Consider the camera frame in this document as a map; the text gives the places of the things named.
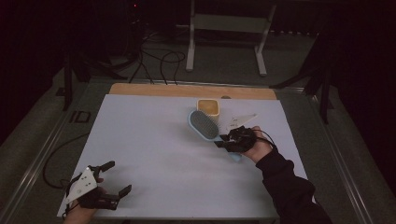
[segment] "person's left hand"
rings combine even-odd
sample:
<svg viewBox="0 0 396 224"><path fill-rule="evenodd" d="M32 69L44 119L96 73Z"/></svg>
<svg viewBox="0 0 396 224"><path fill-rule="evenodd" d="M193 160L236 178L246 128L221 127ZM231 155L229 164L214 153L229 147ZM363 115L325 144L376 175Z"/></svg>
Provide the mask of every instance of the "person's left hand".
<svg viewBox="0 0 396 224"><path fill-rule="evenodd" d="M98 178L96 180L98 183L103 182L103 178ZM103 193L106 193L106 191L103 188L98 187L99 190L101 190ZM67 216L66 219L64 220L64 224L87 224L91 221L93 218L93 215L97 212L97 209L91 209L91 208L83 208L79 206L78 201L74 200L72 202L72 205L70 206L71 209Z"/></svg>

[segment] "person's right hand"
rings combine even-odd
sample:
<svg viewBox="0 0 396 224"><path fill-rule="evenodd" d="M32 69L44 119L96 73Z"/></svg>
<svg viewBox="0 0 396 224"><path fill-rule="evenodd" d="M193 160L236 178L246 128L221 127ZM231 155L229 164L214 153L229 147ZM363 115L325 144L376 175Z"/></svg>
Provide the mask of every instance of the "person's right hand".
<svg viewBox="0 0 396 224"><path fill-rule="evenodd" d="M264 135L262 135L262 130L260 129L259 126L254 126L251 128L251 130L254 131L257 137L264 138ZM248 151L242 153L242 155L250 158L253 160L255 163L257 163L259 160L261 160L264 156L266 156L268 153L272 151L272 148L270 144L257 140L256 143L254 144L253 148L249 149Z"/></svg>

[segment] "gray floor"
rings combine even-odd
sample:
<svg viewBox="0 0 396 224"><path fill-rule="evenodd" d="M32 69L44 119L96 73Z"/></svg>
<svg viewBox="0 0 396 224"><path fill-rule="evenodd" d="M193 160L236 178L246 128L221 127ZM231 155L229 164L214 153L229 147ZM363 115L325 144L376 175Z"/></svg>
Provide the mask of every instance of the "gray floor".
<svg viewBox="0 0 396 224"><path fill-rule="evenodd" d="M162 57L167 51L178 50L187 54L186 36L161 42L160 36L152 36L145 44L145 51ZM202 83L216 85L242 85L267 87L292 77L304 61L315 39L301 35L270 35L263 56L268 77L259 77L253 46L247 41L207 41L197 43L194 70L184 70L183 61L177 71L180 84ZM169 55L167 60L175 60ZM156 84L163 83L160 61L144 55L144 64ZM120 71L130 77L137 64ZM163 72L168 82L173 82L176 63L165 63ZM54 86L37 102L31 112L2 145L0 150L0 203L2 212L13 215L13 223L62 223L56 217L64 195L62 190L48 187L40 169L32 171L32 162L37 155L46 158L45 148L56 148L62 143L88 133L96 113L112 83L120 82L108 77L93 77L88 84L75 85L75 101L69 111L63 112L62 97L55 92L62 87L62 71L54 78ZM145 71L139 70L132 82L148 82ZM317 187L316 198L328 212L334 223L396 223L395 198L375 167L361 136L345 111L332 88L332 109L329 110L329 125L318 117L315 97L300 94L306 80L293 84L293 88L278 91L276 96L282 102L296 145L304 163L308 178ZM92 118L88 123L69 123L71 112L89 111ZM51 159L47 177L53 184L60 179L70 179L86 137L62 147ZM21 188L26 179L32 180L28 188ZM273 220L260 220L272 223ZM134 220L134 223L168 223L169 221ZM249 221L198 221L174 220L172 223L259 223ZM94 220L92 223L121 223L121 220Z"/></svg>

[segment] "dark sweater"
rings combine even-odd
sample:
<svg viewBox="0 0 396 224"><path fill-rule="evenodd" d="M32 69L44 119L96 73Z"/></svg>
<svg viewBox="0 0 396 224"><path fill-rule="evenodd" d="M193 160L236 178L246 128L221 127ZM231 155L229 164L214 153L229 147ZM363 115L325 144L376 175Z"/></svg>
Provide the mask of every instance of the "dark sweater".
<svg viewBox="0 0 396 224"><path fill-rule="evenodd" d="M292 161L273 150L256 167L262 170L262 183L273 198L281 224L332 223L323 208L312 202L315 187L294 174Z"/></svg>

